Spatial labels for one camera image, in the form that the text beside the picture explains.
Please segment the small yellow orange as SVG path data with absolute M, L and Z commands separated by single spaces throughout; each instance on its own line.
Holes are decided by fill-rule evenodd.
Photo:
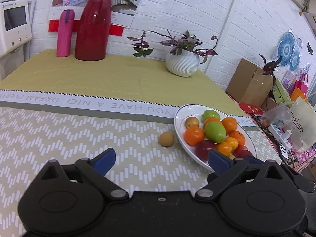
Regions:
M 238 143 L 237 139 L 235 139 L 233 137 L 226 138 L 225 142 L 231 145 L 232 151 L 236 150 L 238 148 L 238 146 L 239 146 L 239 143 Z

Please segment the red envelope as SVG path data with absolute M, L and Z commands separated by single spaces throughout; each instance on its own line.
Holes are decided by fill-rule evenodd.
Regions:
M 238 105 L 244 112 L 249 113 L 249 114 L 263 115 L 264 113 L 264 111 L 256 105 L 251 105 L 251 104 L 246 104 L 246 103 L 239 103 Z

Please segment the purple green trailing plant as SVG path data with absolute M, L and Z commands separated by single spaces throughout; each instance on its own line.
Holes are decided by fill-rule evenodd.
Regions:
M 189 31 L 186 31 L 182 34 L 182 37 L 178 38 L 177 36 L 172 36 L 172 34 L 167 29 L 167 34 L 161 34 L 152 30 L 142 31 L 142 35 L 137 37 L 128 36 L 127 39 L 133 41 L 133 49 L 135 53 L 134 57 L 137 58 L 146 58 L 153 53 L 154 49 L 150 48 L 150 44 L 145 40 L 146 34 L 153 33 L 159 36 L 165 37 L 166 39 L 161 41 L 160 44 L 165 47 L 171 47 L 169 53 L 171 55 L 180 56 L 184 51 L 188 51 L 192 54 L 195 54 L 202 58 L 200 62 L 204 64 L 207 62 L 208 58 L 211 56 L 217 56 L 216 48 L 218 45 L 218 37 L 216 35 L 211 36 L 211 41 L 216 41 L 214 46 L 211 49 L 203 48 L 203 41 L 198 39 L 195 35 L 191 35 Z

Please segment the small tangerine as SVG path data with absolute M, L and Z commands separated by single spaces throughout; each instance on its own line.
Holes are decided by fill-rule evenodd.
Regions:
M 228 157 L 232 153 L 232 145 L 224 141 L 216 145 L 216 150 Z

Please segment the white water dispenser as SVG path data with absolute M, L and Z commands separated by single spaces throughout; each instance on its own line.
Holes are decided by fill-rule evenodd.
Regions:
M 30 59 L 36 0 L 1 3 L 1 80 Z

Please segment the brown longan by plate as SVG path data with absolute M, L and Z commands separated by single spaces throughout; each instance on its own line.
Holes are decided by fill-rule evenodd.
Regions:
M 171 147 L 174 141 L 175 136 L 172 132 L 164 132 L 158 138 L 158 143 L 163 147 Z

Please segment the white round plate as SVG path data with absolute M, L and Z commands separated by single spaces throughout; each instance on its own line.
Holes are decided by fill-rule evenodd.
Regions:
M 174 127 L 181 146 L 202 167 L 213 170 L 208 161 L 210 149 L 218 148 L 226 156 L 257 156 L 249 134 L 236 116 L 203 105 L 180 107 Z

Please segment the blue round wall decoration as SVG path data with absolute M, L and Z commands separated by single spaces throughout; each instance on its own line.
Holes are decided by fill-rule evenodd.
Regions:
M 295 36 L 292 32 L 286 32 L 278 44 L 278 58 L 282 58 L 279 65 L 288 66 L 295 51 Z

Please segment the red thermos jug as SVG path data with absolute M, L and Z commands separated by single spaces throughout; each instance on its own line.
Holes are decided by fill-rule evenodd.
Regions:
M 75 58 L 103 60 L 111 25 L 111 0 L 89 0 L 82 12 L 75 44 Z

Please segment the pink thermos bottle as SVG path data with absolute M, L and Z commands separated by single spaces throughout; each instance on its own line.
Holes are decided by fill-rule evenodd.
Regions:
M 64 10 L 60 15 L 56 50 L 59 58 L 70 56 L 74 18 L 75 12 L 70 9 Z

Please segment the tangerine on plate left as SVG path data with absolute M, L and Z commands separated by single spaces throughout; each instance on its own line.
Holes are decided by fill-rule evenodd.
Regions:
M 184 140 L 187 144 L 195 147 L 205 139 L 204 131 L 198 126 L 189 127 L 184 133 Z

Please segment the small yellow red plum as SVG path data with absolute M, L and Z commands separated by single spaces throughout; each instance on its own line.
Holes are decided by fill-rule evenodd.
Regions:
M 185 121 L 185 127 L 190 128 L 192 126 L 197 126 L 199 127 L 200 122 L 196 117 L 188 117 Z

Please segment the dark red plum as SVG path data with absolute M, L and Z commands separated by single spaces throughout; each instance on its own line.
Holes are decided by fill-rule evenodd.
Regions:
M 238 153 L 238 158 L 246 158 L 246 157 L 253 157 L 252 153 L 249 152 L 248 150 L 241 150 Z
M 216 144 L 213 141 L 203 140 L 196 145 L 194 153 L 203 162 L 207 162 L 209 151 L 215 148 L 216 148 Z

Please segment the dark red plum on plate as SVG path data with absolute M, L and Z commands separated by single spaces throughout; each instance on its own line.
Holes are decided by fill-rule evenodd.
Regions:
M 249 152 L 248 150 L 241 150 L 238 153 L 238 158 L 246 158 L 246 157 L 253 157 L 252 153 Z

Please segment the tangerine on plate right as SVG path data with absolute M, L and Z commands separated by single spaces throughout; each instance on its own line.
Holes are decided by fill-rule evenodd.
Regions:
M 246 143 L 245 136 L 240 131 L 233 131 L 232 133 L 230 133 L 229 137 L 236 139 L 239 146 L 244 146 Z

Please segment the green apple on plate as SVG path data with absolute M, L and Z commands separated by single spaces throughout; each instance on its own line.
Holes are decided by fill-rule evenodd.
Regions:
M 221 117 L 220 117 L 220 115 L 218 114 L 217 111 L 215 111 L 215 110 L 206 110 L 202 114 L 202 122 L 205 122 L 208 118 L 211 118 L 211 117 L 214 117 L 217 120 L 221 120 Z

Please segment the white canvas bag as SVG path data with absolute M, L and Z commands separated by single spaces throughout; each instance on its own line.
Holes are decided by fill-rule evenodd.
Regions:
M 307 151 L 315 143 L 316 137 L 316 114 L 308 100 L 301 98 L 290 109 L 291 121 L 284 128 L 285 131 L 291 130 L 290 142 L 300 153 Z

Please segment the cardboard box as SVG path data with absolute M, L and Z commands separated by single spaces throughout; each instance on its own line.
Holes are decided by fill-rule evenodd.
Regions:
M 226 93 L 239 103 L 261 107 L 273 86 L 273 77 L 264 73 L 262 68 L 242 58 Z

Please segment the white ribbed plant pot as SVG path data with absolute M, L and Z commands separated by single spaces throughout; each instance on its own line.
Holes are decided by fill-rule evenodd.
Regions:
M 168 53 L 166 55 L 166 67 L 169 72 L 181 77 L 190 77 L 196 73 L 200 64 L 197 54 L 183 50 L 180 55 Z

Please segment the large orange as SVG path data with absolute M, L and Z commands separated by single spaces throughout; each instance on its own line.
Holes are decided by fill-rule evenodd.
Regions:
M 217 117 L 209 117 L 204 121 L 203 128 L 205 128 L 206 125 L 210 122 L 218 122 L 219 124 L 222 125 L 222 122 Z

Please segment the green apple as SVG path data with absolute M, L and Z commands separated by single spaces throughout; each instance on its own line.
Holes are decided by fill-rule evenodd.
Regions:
M 215 110 L 206 110 L 202 114 L 202 122 L 205 122 L 208 118 L 211 118 L 211 117 L 214 117 L 217 120 L 221 120 L 221 117 L 220 117 L 220 115 L 218 114 L 217 111 L 215 111 Z
M 210 122 L 204 128 L 205 138 L 214 143 L 222 143 L 226 139 L 226 130 L 218 122 Z

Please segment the tangerine on plate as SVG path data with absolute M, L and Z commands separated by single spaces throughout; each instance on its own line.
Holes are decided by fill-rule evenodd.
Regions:
M 184 140 L 187 144 L 195 147 L 205 139 L 204 131 L 198 126 L 189 127 L 184 133 Z
M 236 139 L 239 146 L 244 146 L 246 143 L 245 136 L 240 131 L 233 131 L 232 133 L 230 133 L 229 137 Z

